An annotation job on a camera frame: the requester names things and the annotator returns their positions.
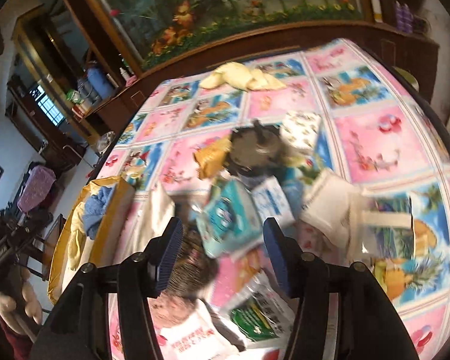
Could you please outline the black electric motor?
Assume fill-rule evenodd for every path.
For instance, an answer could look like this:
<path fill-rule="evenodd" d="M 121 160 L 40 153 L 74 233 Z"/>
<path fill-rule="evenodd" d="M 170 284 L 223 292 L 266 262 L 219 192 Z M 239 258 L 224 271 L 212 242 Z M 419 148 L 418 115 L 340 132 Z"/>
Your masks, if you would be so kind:
<path fill-rule="evenodd" d="M 232 175 L 259 177 L 279 166 L 282 140 L 277 126 L 263 125 L 255 119 L 251 127 L 234 129 L 230 140 L 225 164 Z"/>

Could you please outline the white patterned tissue pack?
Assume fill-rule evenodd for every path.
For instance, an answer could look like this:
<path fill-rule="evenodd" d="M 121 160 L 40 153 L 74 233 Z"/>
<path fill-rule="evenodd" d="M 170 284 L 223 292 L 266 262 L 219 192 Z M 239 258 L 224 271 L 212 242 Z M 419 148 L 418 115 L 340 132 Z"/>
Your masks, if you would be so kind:
<path fill-rule="evenodd" d="M 313 112 L 289 111 L 280 125 L 282 141 L 303 154 L 314 151 L 318 140 L 322 118 Z"/>

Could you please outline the yellow cracker packet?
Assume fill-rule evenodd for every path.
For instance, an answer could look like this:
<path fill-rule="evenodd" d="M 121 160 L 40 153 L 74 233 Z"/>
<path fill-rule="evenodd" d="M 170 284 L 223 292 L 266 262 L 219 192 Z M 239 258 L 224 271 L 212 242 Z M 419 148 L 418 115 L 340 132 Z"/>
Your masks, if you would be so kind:
<path fill-rule="evenodd" d="M 196 150 L 193 158 L 198 166 L 200 180 L 215 177 L 224 167 L 227 154 L 232 147 L 229 136 L 223 136 Z"/>

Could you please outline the blue thermos jug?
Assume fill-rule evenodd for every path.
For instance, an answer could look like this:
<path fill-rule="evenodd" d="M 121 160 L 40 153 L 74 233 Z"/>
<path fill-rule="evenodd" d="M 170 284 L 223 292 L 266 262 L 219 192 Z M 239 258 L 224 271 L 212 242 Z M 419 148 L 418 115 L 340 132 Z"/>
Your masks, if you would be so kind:
<path fill-rule="evenodd" d="M 114 87 L 101 69 L 98 67 L 89 67 L 87 69 L 87 77 L 88 81 L 102 100 L 110 98 L 113 95 Z"/>

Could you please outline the green white packet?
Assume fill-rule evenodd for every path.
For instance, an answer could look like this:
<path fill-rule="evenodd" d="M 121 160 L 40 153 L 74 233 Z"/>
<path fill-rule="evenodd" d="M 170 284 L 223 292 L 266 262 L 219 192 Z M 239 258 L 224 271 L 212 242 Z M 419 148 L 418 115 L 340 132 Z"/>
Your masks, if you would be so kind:
<path fill-rule="evenodd" d="M 258 272 L 220 309 L 246 346 L 264 346 L 289 338 L 295 314 L 272 288 L 265 272 Z"/>

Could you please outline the brown knitted plush toy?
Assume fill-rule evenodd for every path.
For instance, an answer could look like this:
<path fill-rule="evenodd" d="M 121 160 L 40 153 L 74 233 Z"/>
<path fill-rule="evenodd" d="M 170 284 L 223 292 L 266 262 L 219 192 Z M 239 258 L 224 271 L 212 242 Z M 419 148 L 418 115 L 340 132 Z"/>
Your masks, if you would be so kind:
<path fill-rule="evenodd" d="M 150 298 L 148 306 L 157 329 L 173 328 L 184 323 L 197 309 L 200 292 L 218 274 L 218 262 L 204 249 L 195 225 L 187 225 L 169 282 L 157 298 Z"/>

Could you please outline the colourful patterned tablecloth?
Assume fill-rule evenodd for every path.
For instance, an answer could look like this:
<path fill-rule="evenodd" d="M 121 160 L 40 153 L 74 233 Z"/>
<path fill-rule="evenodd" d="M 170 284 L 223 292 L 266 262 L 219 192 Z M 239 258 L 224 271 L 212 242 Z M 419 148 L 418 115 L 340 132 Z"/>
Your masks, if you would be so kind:
<path fill-rule="evenodd" d="M 247 93 L 199 86 L 201 76 L 153 85 L 141 96 L 99 178 L 122 176 L 136 188 L 132 208 L 114 242 L 121 262 L 152 234 L 143 213 L 162 187 L 184 202 L 205 200 L 193 156 L 254 119 L 279 126 L 289 111 L 312 111 L 322 124 L 314 150 L 291 157 L 282 177 L 311 186 L 331 169 L 369 197 L 398 204 L 410 199 L 417 254 L 373 266 L 421 359 L 438 359 L 450 344 L 450 136 L 385 66 L 345 39 L 307 51 L 257 58 L 285 84 L 276 92 Z"/>

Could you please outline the grey water jug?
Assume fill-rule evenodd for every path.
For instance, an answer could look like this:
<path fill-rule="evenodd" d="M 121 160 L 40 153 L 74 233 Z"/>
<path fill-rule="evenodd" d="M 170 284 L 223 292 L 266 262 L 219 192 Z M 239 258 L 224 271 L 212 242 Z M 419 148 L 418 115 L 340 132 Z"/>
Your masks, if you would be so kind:
<path fill-rule="evenodd" d="M 95 91 L 92 84 L 86 78 L 80 77 L 77 80 L 77 86 L 80 96 L 84 100 L 88 100 L 89 102 L 91 102 L 91 104 L 95 103 L 97 100 L 100 99 L 100 96 Z"/>

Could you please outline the tropical print pouch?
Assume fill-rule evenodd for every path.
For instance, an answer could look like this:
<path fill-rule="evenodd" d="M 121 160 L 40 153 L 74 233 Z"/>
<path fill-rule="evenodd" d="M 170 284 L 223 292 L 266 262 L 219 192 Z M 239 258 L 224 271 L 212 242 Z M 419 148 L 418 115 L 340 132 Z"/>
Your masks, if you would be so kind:
<path fill-rule="evenodd" d="M 416 235 L 408 197 L 351 198 L 347 258 L 411 260 L 416 254 Z"/>

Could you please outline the yellow cardboard box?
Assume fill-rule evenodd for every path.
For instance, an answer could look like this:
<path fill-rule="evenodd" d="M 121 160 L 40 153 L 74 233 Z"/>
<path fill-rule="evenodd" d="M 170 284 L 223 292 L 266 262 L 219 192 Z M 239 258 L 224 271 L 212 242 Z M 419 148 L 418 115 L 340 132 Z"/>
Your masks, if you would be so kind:
<path fill-rule="evenodd" d="M 85 229 L 85 204 L 104 188 L 111 189 L 111 197 L 96 236 L 91 238 Z M 51 303 L 57 303 L 82 264 L 104 267 L 112 263 L 134 195 L 134 188 L 121 176 L 93 180 L 82 188 L 52 255 L 48 284 Z"/>

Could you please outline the teal tissue pack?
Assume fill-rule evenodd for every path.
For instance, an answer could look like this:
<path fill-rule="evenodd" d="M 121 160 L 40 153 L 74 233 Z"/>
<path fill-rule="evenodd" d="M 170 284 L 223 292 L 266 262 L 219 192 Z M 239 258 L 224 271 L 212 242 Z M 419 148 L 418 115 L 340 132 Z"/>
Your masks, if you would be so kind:
<path fill-rule="evenodd" d="M 196 218 L 205 253 L 220 258 L 247 250 L 263 239 L 263 221 L 249 190 L 229 180 Z"/>

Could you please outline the white text printed bag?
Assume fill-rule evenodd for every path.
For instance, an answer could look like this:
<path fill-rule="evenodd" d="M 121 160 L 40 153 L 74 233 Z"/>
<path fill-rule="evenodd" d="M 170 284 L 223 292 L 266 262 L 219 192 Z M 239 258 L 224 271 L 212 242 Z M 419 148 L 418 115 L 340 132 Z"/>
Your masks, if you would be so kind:
<path fill-rule="evenodd" d="M 157 331 L 157 341 L 164 359 L 237 359 L 240 353 L 215 328 L 203 301 L 182 324 Z"/>

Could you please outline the white blue printed sachet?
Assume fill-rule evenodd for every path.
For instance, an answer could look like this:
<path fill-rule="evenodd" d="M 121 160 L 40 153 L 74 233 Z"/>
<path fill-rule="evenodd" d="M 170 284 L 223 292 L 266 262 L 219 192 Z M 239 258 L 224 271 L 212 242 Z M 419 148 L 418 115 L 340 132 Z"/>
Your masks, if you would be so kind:
<path fill-rule="evenodd" d="M 281 228 L 287 228 L 295 222 L 288 199 L 274 176 L 256 186 L 251 194 L 263 223 L 268 218 L 274 218 Z"/>

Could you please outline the yellow cloth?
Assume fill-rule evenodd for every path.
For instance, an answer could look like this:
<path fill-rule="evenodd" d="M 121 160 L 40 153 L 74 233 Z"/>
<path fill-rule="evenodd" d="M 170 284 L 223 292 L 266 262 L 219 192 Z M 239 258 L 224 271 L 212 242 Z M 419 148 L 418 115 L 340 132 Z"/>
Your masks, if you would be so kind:
<path fill-rule="evenodd" d="M 242 63 L 229 62 L 215 68 L 199 87 L 212 90 L 219 86 L 229 85 L 243 91 L 275 91 L 287 86 L 281 80 L 258 68 L 249 69 Z"/>

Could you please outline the pink covered table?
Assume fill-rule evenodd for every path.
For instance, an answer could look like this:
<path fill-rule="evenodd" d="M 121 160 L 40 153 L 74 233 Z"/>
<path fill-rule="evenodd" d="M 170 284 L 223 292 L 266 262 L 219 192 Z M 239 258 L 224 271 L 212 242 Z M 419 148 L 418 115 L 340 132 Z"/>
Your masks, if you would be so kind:
<path fill-rule="evenodd" d="M 17 202 L 22 213 L 28 213 L 47 197 L 56 176 L 53 170 L 43 165 L 33 167 L 29 172 L 23 192 Z"/>

